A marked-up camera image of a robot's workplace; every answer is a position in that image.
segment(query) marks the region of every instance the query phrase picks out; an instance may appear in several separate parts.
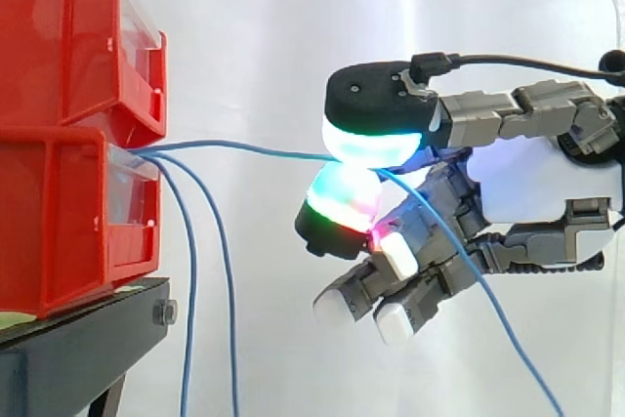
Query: screw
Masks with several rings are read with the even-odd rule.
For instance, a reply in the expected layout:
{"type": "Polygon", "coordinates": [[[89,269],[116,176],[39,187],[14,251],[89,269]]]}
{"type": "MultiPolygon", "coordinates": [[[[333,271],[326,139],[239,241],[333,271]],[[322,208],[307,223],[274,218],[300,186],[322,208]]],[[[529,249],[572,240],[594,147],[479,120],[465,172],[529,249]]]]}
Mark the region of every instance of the screw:
{"type": "Polygon", "coordinates": [[[154,322],[161,326],[171,326],[178,318],[178,302],[176,300],[159,300],[154,305],[154,322]]]}

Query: glowing led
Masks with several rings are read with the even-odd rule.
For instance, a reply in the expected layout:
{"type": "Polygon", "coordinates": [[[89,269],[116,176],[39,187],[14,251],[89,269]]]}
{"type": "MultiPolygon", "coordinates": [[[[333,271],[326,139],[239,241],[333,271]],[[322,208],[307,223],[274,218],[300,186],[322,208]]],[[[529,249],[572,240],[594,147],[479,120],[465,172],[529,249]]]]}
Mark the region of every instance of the glowing led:
{"type": "Polygon", "coordinates": [[[328,151],[340,161],[364,168],[389,168],[405,163],[419,147],[421,134],[364,136],[333,126],[326,118],[322,126],[328,151]]]}
{"type": "Polygon", "coordinates": [[[381,193],[382,184],[374,172],[330,162],[314,179],[307,201],[331,221],[365,233],[378,214],[381,193]]]}

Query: black table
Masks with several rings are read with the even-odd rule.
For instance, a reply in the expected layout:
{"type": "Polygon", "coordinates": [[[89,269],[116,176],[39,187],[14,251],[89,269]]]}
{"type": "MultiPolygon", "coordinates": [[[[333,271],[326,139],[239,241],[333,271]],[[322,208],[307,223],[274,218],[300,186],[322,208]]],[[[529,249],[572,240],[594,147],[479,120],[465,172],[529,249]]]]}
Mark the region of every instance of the black table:
{"type": "Polygon", "coordinates": [[[176,305],[168,278],[53,319],[0,331],[0,417],[117,414],[124,377],[167,335],[176,305]]]}

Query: plastic bin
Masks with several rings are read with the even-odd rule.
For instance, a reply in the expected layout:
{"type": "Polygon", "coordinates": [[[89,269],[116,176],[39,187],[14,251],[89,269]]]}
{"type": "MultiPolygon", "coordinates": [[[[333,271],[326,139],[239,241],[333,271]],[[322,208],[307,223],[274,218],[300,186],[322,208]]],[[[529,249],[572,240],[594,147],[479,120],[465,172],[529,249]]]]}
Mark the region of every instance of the plastic bin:
{"type": "Polygon", "coordinates": [[[0,312],[46,317],[154,271],[158,169],[95,129],[0,128],[0,312]]]}
{"type": "Polygon", "coordinates": [[[165,135],[165,37],[137,0],[0,0],[0,126],[165,135]]]}

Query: blue cable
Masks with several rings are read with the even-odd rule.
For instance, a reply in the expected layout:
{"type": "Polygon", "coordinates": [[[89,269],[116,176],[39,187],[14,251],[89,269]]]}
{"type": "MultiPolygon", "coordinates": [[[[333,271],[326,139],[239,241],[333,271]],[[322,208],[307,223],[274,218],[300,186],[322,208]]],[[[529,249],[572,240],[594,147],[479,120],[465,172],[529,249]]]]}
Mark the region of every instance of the blue cable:
{"type": "MultiPolygon", "coordinates": [[[[152,152],[157,152],[157,151],[171,151],[171,150],[179,150],[183,148],[198,148],[198,147],[205,147],[205,146],[221,146],[221,147],[227,147],[227,148],[236,148],[236,149],[251,151],[254,153],[260,153],[262,155],[277,156],[281,158],[295,158],[295,159],[301,159],[301,160],[317,160],[317,161],[336,161],[335,158],[329,155],[274,150],[270,148],[252,146],[249,144],[243,144],[243,143],[231,142],[231,141],[220,141],[220,140],[191,141],[191,142],[181,142],[177,144],[166,144],[162,146],[152,146],[152,147],[135,150],[135,153],[139,155],[147,155],[147,154],[150,154],[152,152]]],[[[400,188],[408,192],[408,194],[415,197],[426,208],[426,210],[430,212],[432,217],[437,221],[438,225],[443,230],[445,235],[448,237],[451,244],[457,250],[460,256],[460,259],[467,265],[467,267],[476,276],[476,279],[479,285],[484,290],[492,307],[495,309],[495,312],[497,313],[497,316],[500,322],[502,323],[506,331],[506,334],[508,335],[508,338],[510,339],[510,342],[512,342],[512,345],[515,351],[521,358],[521,361],[525,364],[530,374],[536,380],[539,387],[544,392],[547,399],[550,401],[550,403],[556,410],[557,414],[560,417],[564,416],[562,408],[560,407],[558,401],[556,400],[556,397],[554,396],[553,392],[551,391],[551,389],[549,388],[549,386],[547,385],[547,383],[545,382],[541,374],[538,372],[538,370],[536,369],[535,365],[532,363],[527,353],[523,350],[521,343],[519,342],[519,339],[517,339],[517,335],[515,334],[512,328],[512,325],[508,321],[508,318],[506,317],[503,311],[503,308],[501,307],[501,305],[499,304],[499,301],[497,300],[495,293],[490,288],[490,285],[488,285],[488,282],[483,277],[481,271],[471,260],[471,257],[465,250],[460,240],[454,234],[453,230],[449,227],[449,225],[445,222],[445,220],[438,214],[438,212],[434,209],[434,207],[432,207],[432,205],[430,205],[430,203],[428,203],[428,201],[425,200],[425,198],[417,190],[411,188],[404,181],[402,181],[396,175],[394,175],[393,173],[387,170],[377,170],[377,171],[380,175],[393,181],[400,188]]]]}
{"type": "Polygon", "coordinates": [[[188,408],[188,383],[190,381],[191,374],[191,352],[193,350],[193,332],[195,329],[195,298],[197,296],[197,246],[195,244],[195,233],[193,231],[193,224],[191,223],[191,217],[188,213],[185,201],[172,178],[172,175],[167,171],[167,168],[156,160],[155,158],[144,154],[143,158],[150,161],[158,167],[162,175],[167,180],[167,184],[174,193],[176,202],[180,207],[180,211],[183,214],[185,221],[185,227],[187,229],[188,251],[190,253],[190,286],[188,290],[188,314],[187,314],[187,343],[185,345],[185,368],[183,370],[183,385],[182,396],[180,400],[180,415],[181,417],[187,417],[188,408]]]}
{"type": "Polygon", "coordinates": [[[243,144],[241,142],[231,141],[190,141],[179,142],[177,144],[165,144],[163,146],[147,146],[145,148],[139,148],[133,150],[137,155],[145,155],[153,153],[155,151],[172,151],[180,150],[183,148],[199,148],[205,146],[222,146],[226,148],[236,148],[238,150],[251,151],[253,153],[260,153],[266,156],[277,156],[280,158],[293,158],[296,160],[317,160],[317,161],[336,161],[330,155],[321,155],[315,153],[301,153],[299,151],[284,151],[284,150],[272,150],[270,148],[262,148],[261,146],[251,146],[249,144],[243,144]]]}
{"type": "MultiPolygon", "coordinates": [[[[229,347],[230,347],[230,374],[231,374],[231,399],[232,399],[232,409],[234,417],[239,416],[239,405],[238,405],[238,366],[236,364],[236,305],[235,305],[235,296],[234,296],[234,277],[232,275],[232,264],[230,262],[230,253],[228,248],[228,239],[226,236],[226,227],[224,226],[224,220],[220,214],[219,208],[217,207],[217,203],[215,202],[215,198],[211,195],[208,187],[204,184],[204,182],[200,179],[197,174],[191,170],[185,163],[180,161],[173,156],[166,155],[164,153],[154,152],[148,154],[150,157],[159,158],[162,160],[166,160],[173,165],[176,165],[178,168],[187,173],[200,187],[202,192],[204,193],[204,197],[206,197],[206,201],[208,205],[210,205],[211,210],[213,211],[213,215],[215,216],[215,222],[217,223],[217,230],[219,231],[219,237],[222,244],[222,253],[224,256],[224,268],[226,271],[226,282],[227,282],[227,290],[228,290],[228,308],[229,308],[229,347]]],[[[190,369],[190,349],[185,356],[185,369],[190,369]]],[[[188,398],[188,387],[189,387],[189,379],[188,374],[185,375],[183,379],[183,397],[188,398]]]]}
{"type": "Polygon", "coordinates": [[[490,285],[488,285],[488,282],[482,275],[481,271],[478,269],[476,264],[471,260],[471,257],[467,253],[467,250],[464,248],[464,246],[462,245],[462,242],[455,235],[451,227],[438,214],[435,208],[432,205],[430,205],[430,203],[425,199],[425,197],[419,193],[418,190],[411,188],[409,185],[407,185],[404,181],[402,181],[400,178],[398,178],[396,175],[394,175],[390,171],[378,170],[378,172],[384,175],[385,177],[387,177],[389,180],[393,181],[396,185],[398,185],[400,188],[408,192],[414,198],[416,198],[419,201],[419,203],[423,205],[426,208],[426,210],[430,212],[430,215],[432,215],[432,217],[437,221],[437,224],[440,227],[440,229],[444,231],[445,235],[447,236],[447,238],[449,239],[453,247],[456,249],[456,251],[458,251],[458,254],[460,255],[460,259],[462,259],[465,265],[471,270],[471,272],[476,277],[479,285],[486,293],[488,300],[490,300],[490,303],[492,307],[495,309],[497,316],[499,316],[499,320],[501,321],[501,324],[504,326],[504,329],[506,330],[506,334],[508,334],[508,338],[510,339],[510,342],[512,342],[512,345],[515,348],[515,351],[517,351],[517,354],[521,358],[522,362],[525,364],[525,366],[527,367],[531,375],[534,377],[534,379],[538,383],[538,386],[540,386],[540,388],[542,389],[543,393],[545,393],[545,395],[547,396],[547,399],[551,402],[551,405],[554,407],[558,415],[560,417],[563,417],[564,413],[563,413],[562,408],[560,407],[560,404],[558,403],[558,400],[556,399],[553,392],[551,391],[551,389],[549,388],[549,386],[547,385],[547,383],[541,376],[540,372],[536,369],[536,366],[532,363],[531,359],[529,358],[529,356],[527,356],[527,353],[521,346],[521,343],[519,342],[519,339],[517,339],[517,335],[515,334],[515,331],[513,330],[512,325],[510,324],[510,321],[508,321],[508,318],[506,317],[506,314],[504,313],[503,308],[501,308],[501,305],[499,304],[499,300],[497,300],[495,292],[492,291],[492,289],[490,288],[490,285]]]}

